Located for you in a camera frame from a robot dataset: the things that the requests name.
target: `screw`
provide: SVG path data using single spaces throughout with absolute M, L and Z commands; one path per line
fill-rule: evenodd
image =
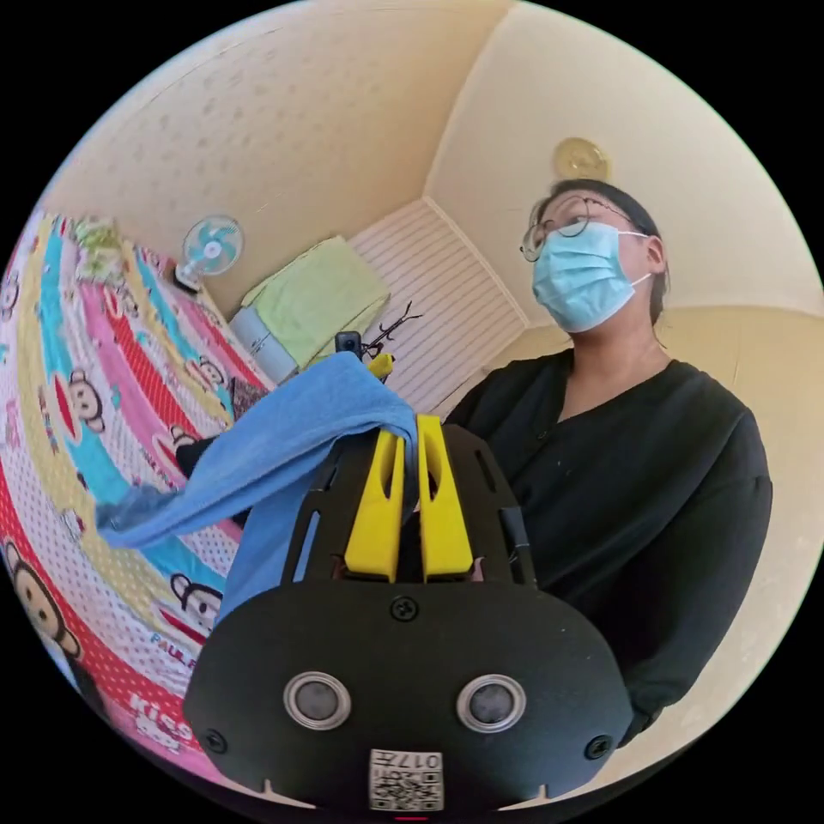
M 590 761 L 597 761 L 603 758 L 612 749 L 612 738 L 609 736 L 596 736 L 584 750 L 584 756 Z
M 396 621 L 414 621 L 418 617 L 418 605 L 412 598 L 398 596 L 390 606 L 391 616 Z
M 217 730 L 206 730 L 203 737 L 206 746 L 216 755 L 223 755 L 227 750 L 226 739 Z

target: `black sweater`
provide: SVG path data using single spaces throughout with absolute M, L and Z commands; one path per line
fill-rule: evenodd
M 449 416 L 492 449 L 524 511 L 539 586 L 615 653 L 634 708 L 622 743 L 692 687 L 753 577 L 773 501 L 752 413 L 673 361 L 557 422 L 573 351 L 490 374 Z

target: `qr code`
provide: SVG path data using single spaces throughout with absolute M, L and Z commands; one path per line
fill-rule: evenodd
M 371 809 L 434 812 L 444 808 L 444 770 L 440 753 L 374 749 L 369 760 Z

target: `black hair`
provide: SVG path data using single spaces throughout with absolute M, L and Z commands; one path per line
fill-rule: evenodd
M 614 206 L 617 206 L 628 218 L 629 222 L 642 234 L 661 239 L 661 233 L 651 218 L 650 213 L 634 197 L 628 195 L 624 190 L 619 189 L 602 180 L 592 180 L 589 178 L 577 178 L 562 180 L 556 183 L 549 190 L 549 196 L 542 202 L 541 214 L 550 203 L 557 197 L 568 191 L 591 191 L 593 194 L 605 197 Z M 654 326 L 663 312 L 663 297 L 670 289 L 670 267 L 667 265 L 663 272 L 655 275 L 652 281 L 652 292 L 650 294 L 650 320 Z

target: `bed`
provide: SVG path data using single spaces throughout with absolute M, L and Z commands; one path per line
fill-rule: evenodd
M 0 539 L 35 628 L 110 723 L 184 769 L 226 783 L 182 699 L 238 547 L 231 522 L 144 553 L 109 547 L 96 500 L 185 479 L 174 449 L 232 425 L 233 379 L 272 384 L 207 295 L 124 240 L 117 285 L 76 280 L 72 222 L 36 213 L 0 291 Z

